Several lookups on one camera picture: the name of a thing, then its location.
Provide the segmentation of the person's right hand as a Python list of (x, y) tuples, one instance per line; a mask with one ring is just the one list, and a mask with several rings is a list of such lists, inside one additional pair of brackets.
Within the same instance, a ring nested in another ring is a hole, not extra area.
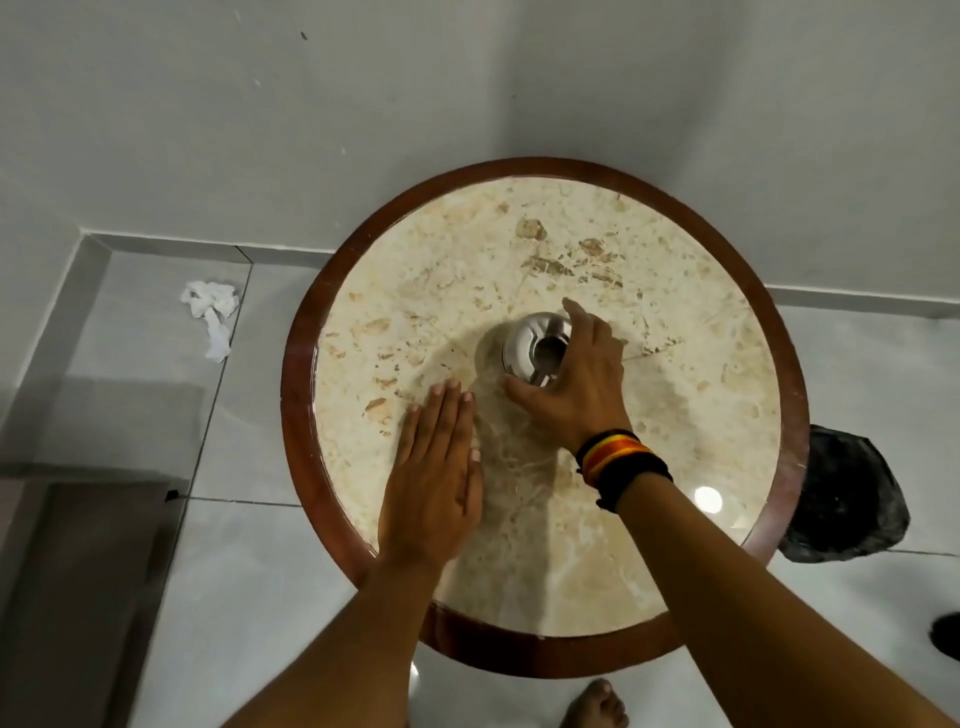
[(565, 297), (561, 304), (572, 330), (558, 376), (546, 387), (554, 396), (555, 418), (532, 420), (575, 455), (597, 433), (633, 427), (622, 394), (623, 342), (607, 321), (578, 301)]

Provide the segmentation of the person's left hand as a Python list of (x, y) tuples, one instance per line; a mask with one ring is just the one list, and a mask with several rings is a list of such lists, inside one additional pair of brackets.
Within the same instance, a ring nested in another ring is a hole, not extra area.
[(474, 445), (474, 394), (462, 386), (462, 454), (434, 461), (434, 426), (447, 380), (420, 404), (416, 439), (400, 467), (393, 460), (378, 523), (378, 561), (414, 564), (434, 573), (461, 551), (480, 517), (467, 517), (469, 455)]

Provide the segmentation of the round metal ashtray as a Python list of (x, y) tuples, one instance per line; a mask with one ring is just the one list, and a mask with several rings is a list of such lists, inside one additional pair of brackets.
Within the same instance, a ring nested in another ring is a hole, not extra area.
[(534, 387), (545, 388), (559, 375), (571, 331), (566, 313), (541, 311), (516, 320), (501, 346), (504, 372)]

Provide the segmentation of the person's right forearm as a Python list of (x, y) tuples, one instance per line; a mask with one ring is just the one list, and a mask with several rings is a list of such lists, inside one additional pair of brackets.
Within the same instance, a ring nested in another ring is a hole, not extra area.
[(960, 728), (668, 479), (639, 475), (616, 512), (733, 728)]

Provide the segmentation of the person's left forearm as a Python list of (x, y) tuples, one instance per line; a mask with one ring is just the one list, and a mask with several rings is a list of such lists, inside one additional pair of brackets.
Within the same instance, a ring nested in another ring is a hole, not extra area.
[(443, 563), (380, 557), (303, 652), (222, 728), (405, 728), (410, 667)]

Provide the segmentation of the black orange yellow wristbands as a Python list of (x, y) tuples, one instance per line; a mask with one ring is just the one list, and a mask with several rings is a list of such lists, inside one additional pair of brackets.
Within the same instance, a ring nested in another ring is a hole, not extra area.
[(583, 482), (598, 494), (597, 506), (616, 513), (618, 503), (634, 480), (656, 475), (673, 482), (666, 462), (627, 429), (610, 429), (585, 440), (575, 461)]

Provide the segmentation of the crumpled white tissue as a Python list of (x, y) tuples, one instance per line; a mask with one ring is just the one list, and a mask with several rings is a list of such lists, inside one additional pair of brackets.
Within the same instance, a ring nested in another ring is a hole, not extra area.
[(239, 296), (232, 284), (190, 281), (180, 295), (194, 319), (204, 321), (208, 336), (207, 359), (223, 363), (231, 353), (230, 319), (239, 309)]

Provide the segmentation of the person's bare foot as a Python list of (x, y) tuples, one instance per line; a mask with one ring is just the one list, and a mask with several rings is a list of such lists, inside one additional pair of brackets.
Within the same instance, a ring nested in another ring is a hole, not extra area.
[(624, 702), (605, 678), (591, 681), (567, 707), (558, 728), (629, 728)]

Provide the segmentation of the black plastic bag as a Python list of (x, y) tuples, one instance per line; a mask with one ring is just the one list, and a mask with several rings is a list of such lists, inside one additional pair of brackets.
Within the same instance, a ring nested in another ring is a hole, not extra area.
[(812, 424), (805, 478), (778, 551), (791, 562), (848, 562), (886, 552), (906, 536), (905, 495), (867, 438)]

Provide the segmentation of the dark shoe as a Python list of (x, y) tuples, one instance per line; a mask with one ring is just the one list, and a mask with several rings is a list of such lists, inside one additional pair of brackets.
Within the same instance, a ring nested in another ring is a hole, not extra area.
[(938, 652), (960, 663), (960, 611), (945, 613), (934, 619), (928, 637)]

